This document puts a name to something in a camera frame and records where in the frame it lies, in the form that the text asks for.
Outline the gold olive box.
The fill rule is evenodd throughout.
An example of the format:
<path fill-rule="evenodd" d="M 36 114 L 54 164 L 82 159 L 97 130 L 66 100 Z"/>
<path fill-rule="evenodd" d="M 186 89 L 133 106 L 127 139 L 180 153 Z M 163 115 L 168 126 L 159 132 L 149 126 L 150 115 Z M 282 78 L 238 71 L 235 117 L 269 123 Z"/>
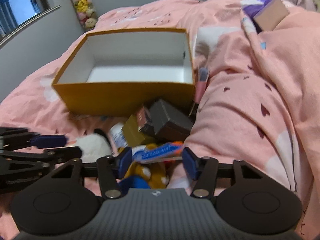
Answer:
<path fill-rule="evenodd" d="M 130 147 L 147 145 L 155 142 L 155 139 L 139 131 L 137 117 L 132 114 L 122 127 L 122 132 Z"/>

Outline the blue orange tag duck plush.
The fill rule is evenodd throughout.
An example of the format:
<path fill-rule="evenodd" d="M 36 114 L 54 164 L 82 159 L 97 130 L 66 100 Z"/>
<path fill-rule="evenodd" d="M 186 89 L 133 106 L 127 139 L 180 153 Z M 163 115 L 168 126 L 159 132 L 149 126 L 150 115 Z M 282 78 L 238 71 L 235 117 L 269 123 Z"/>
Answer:
<path fill-rule="evenodd" d="M 164 189 L 170 181 L 170 169 L 182 160 L 181 141 L 163 145 L 148 144 L 132 148 L 132 163 L 119 182 L 123 192 L 129 189 Z"/>

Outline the white black-eared plush dog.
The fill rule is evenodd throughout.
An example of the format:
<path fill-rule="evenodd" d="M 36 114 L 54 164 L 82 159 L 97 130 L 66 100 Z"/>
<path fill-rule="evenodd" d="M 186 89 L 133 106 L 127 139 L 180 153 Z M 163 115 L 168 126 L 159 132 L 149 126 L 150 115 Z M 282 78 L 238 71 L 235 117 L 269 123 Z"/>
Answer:
<path fill-rule="evenodd" d="M 82 151 L 83 163 L 95 163 L 99 158 L 113 154 L 106 133 L 98 128 L 92 134 L 77 138 L 74 145 Z"/>

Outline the photo card box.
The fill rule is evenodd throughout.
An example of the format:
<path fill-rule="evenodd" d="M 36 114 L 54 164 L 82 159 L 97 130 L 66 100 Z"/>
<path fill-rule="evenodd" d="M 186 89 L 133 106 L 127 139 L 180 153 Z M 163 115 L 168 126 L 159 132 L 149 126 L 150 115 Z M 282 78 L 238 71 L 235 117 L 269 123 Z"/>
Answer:
<path fill-rule="evenodd" d="M 155 130 L 151 120 L 150 111 L 145 107 L 141 106 L 136 112 L 138 130 L 149 136 L 155 135 Z"/>

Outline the dark grey box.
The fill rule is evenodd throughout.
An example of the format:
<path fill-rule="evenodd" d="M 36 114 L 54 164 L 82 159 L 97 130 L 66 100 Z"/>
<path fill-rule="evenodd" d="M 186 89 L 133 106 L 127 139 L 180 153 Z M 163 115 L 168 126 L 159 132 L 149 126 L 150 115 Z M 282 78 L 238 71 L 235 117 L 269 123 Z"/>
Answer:
<path fill-rule="evenodd" d="M 193 122 L 181 111 L 160 99 L 150 107 L 155 136 L 168 141 L 185 141 Z"/>

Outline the white bottle blue label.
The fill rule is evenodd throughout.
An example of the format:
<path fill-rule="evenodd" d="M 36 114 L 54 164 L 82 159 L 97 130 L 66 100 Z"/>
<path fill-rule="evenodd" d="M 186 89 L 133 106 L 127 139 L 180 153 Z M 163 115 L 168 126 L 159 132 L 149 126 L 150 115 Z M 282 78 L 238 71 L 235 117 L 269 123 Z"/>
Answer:
<path fill-rule="evenodd" d="M 124 124 L 122 122 L 118 122 L 110 128 L 110 135 L 117 148 L 125 148 L 128 146 L 127 140 L 123 134 L 123 127 Z"/>

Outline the orange cardboard box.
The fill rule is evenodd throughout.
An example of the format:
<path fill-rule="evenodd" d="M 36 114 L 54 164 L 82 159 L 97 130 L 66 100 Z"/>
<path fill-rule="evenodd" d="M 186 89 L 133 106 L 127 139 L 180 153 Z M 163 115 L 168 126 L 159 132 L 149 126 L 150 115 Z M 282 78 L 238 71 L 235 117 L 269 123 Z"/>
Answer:
<path fill-rule="evenodd" d="M 88 32 L 52 86 L 75 114 L 129 116 L 157 99 L 188 108 L 195 90 L 189 36 L 177 28 Z"/>

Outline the pink duvet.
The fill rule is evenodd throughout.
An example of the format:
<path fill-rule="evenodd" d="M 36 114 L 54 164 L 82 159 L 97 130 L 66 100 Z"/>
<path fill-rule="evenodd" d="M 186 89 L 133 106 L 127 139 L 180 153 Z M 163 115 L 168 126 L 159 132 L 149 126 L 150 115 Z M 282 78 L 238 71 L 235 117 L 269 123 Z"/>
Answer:
<path fill-rule="evenodd" d="M 291 189 L 303 204 L 297 232 L 319 236 L 319 13 L 289 14 L 257 33 L 242 0 L 161 0 L 114 9 L 96 31 L 183 28 L 194 68 L 209 72 L 185 145 L 222 163 L 244 160 Z"/>

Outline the window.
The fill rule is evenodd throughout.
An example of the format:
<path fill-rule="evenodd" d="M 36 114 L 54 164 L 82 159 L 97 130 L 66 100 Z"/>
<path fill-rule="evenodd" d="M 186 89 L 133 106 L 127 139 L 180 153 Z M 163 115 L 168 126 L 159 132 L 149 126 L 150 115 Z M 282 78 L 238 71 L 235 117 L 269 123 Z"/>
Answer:
<path fill-rule="evenodd" d="M 1 0 L 1 47 L 23 28 L 59 8 L 53 0 Z"/>

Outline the plush toy storage tube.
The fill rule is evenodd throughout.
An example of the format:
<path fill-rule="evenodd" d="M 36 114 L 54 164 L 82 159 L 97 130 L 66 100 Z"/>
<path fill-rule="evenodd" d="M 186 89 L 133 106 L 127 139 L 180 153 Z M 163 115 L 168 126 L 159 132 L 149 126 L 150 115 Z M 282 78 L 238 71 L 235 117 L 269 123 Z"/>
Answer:
<path fill-rule="evenodd" d="M 92 0 L 71 0 L 71 2 L 84 31 L 94 29 L 98 16 Z"/>

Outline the purple tissue pack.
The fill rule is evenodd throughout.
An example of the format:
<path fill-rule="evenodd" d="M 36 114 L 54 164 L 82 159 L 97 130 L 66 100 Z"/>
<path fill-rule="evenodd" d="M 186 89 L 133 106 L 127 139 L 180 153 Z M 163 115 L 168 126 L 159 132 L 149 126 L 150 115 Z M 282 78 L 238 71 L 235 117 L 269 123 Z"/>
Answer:
<path fill-rule="evenodd" d="M 241 7 L 258 31 L 273 31 L 289 15 L 281 0 L 243 0 Z"/>

